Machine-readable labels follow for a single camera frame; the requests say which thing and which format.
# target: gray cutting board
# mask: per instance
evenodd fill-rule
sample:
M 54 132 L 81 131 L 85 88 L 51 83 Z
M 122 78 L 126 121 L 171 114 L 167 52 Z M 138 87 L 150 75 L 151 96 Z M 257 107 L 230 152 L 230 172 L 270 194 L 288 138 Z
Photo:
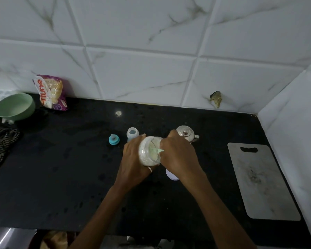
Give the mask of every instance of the gray cutting board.
M 268 146 L 230 142 L 228 150 L 250 218 L 301 219 Z

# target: backsplash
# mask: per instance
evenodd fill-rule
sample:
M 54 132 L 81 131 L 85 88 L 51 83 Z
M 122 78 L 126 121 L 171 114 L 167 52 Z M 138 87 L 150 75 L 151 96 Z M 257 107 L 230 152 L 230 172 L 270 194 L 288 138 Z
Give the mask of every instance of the backsplash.
M 311 65 L 258 118 L 311 233 Z
M 0 88 L 257 113 L 311 63 L 311 0 L 0 0 Z

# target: granite countertop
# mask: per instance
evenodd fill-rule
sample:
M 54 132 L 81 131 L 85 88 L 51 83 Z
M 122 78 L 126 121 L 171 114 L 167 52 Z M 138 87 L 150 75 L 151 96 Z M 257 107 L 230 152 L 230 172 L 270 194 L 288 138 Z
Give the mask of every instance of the granite countertop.
M 0 226 L 80 231 L 114 183 L 129 127 L 166 137 L 188 125 L 199 162 L 213 188 L 261 246 L 311 248 L 304 219 L 252 219 L 245 211 L 228 142 L 265 144 L 256 116 L 193 108 L 67 99 L 66 112 L 39 108 L 17 122 L 23 138 L 0 167 Z M 110 134 L 120 143 L 111 146 Z M 109 234 L 212 240 L 203 215 L 180 181 L 159 166 L 126 197 Z

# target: snack packet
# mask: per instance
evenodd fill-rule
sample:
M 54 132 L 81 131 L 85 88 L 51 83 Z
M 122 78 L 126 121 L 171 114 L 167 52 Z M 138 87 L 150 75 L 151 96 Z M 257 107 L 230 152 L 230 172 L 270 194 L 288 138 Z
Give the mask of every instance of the snack packet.
M 58 77 L 37 75 L 33 79 L 39 94 L 40 102 L 44 107 L 66 111 L 68 109 L 66 97 L 63 93 L 63 83 Z

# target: blue bottle cap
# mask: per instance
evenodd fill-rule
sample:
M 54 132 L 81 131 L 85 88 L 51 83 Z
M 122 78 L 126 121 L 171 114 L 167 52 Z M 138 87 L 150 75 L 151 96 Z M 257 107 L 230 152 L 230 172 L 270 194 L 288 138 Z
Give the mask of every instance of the blue bottle cap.
M 116 145 L 120 142 L 120 138 L 116 134 L 111 134 L 108 138 L 109 144 Z

